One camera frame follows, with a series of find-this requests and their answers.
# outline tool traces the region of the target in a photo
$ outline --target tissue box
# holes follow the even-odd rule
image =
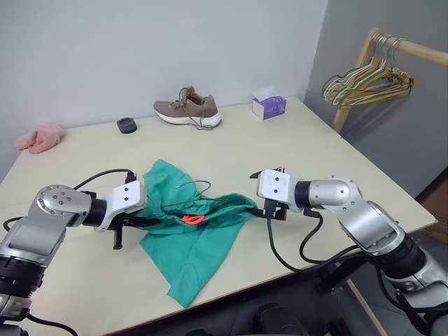
[[[286,99],[282,96],[275,96],[259,101],[254,98],[252,100],[252,112],[260,119],[266,120],[285,113]]]

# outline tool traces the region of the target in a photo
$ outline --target orange scissors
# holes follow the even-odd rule
[[[181,221],[187,225],[197,225],[205,219],[204,215],[183,215]]]

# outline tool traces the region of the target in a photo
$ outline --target green cloth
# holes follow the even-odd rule
[[[218,269],[247,218],[247,208],[257,207],[251,199],[229,194],[213,201],[165,206],[194,200],[205,183],[182,183],[191,177],[175,166],[158,160],[144,176],[148,206],[138,216],[158,218],[160,224],[146,227],[148,234],[140,241],[145,252],[154,260],[168,280],[168,295],[187,307]],[[205,215],[205,221],[189,226],[180,220],[182,214]]]

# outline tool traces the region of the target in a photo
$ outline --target table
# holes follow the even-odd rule
[[[20,154],[0,185],[0,219],[25,215],[43,186],[74,186],[113,168],[129,168],[141,179],[161,158],[194,179],[210,181],[208,195],[212,197],[237,192],[257,200],[260,207],[263,201],[255,195],[256,180],[249,179],[253,172],[283,166],[287,173],[304,179],[343,173],[353,178],[366,199],[379,203],[406,231],[435,222],[296,97],[288,98],[284,115],[266,121],[251,112],[250,104],[220,108],[220,112],[222,125],[213,131],[170,125],[159,118],[137,120],[138,130],[132,134],[119,133],[114,122],[67,129],[63,141],[53,149],[39,155]],[[91,182],[85,190],[103,197],[123,181],[124,174],[111,174]],[[307,254],[318,259],[353,244],[335,217],[325,211],[323,216],[322,230],[307,245]],[[315,219],[295,213],[290,213],[286,222],[274,224],[276,246],[287,262],[309,266],[298,257],[298,244],[315,224]],[[125,228],[123,249],[114,251],[112,232],[69,228],[42,287],[33,296],[31,312],[65,323],[79,335],[100,335],[181,311],[166,295],[169,284],[139,245],[144,235],[143,230]],[[192,305],[287,273],[270,251],[265,221],[251,219]],[[20,325],[30,335],[61,335],[56,328],[28,321]]]

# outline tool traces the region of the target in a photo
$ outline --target brown sneaker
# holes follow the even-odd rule
[[[193,86],[179,92],[179,100],[156,101],[155,112],[167,123],[191,124],[199,130],[212,130],[221,121],[213,96],[201,97]]]

